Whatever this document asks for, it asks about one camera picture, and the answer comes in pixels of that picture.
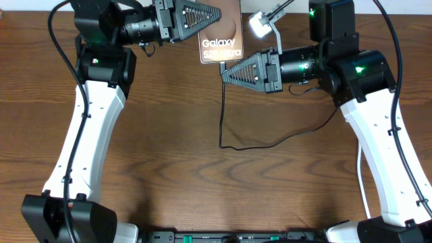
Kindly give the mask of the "Galaxy S25 Ultra smartphone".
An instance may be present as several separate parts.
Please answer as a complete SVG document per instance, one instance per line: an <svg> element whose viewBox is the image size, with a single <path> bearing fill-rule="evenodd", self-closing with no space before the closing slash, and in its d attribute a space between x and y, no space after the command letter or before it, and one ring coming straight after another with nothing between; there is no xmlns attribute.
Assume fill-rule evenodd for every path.
<svg viewBox="0 0 432 243"><path fill-rule="evenodd" d="M221 18L198 33L201 63L237 61L244 58L240 0L200 0L217 7Z"/></svg>

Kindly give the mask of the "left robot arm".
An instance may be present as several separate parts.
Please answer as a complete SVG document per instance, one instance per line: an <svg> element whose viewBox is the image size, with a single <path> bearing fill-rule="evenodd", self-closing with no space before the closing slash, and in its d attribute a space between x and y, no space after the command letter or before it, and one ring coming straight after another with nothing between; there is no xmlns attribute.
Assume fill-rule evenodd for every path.
<svg viewBox="0 0 432 243"><path fill-rule="evenodd" d="M101 203L101 180L115 123L136 70L131 46L178 43L221 19L221 10L186 0L71 2L76 81L72 120L55 168L41 194L28 194L22 215L39 242L146 242Z"/></svg>

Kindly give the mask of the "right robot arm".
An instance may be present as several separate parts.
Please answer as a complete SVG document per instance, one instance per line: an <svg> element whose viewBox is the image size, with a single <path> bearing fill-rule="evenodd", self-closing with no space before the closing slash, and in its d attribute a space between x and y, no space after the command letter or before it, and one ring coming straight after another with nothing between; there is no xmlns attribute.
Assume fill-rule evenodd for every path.
<svg viewBox="0 0 432 243"><path fill-rule="evenodd" d="M310 1L308 15L313 45L256 52L223 67L223 83L273 93L315 79L353 129L381 214L319 230L316 242L430 242L431 184L402 119L402 74L381 52L360 49L353 1Z"/></svg>

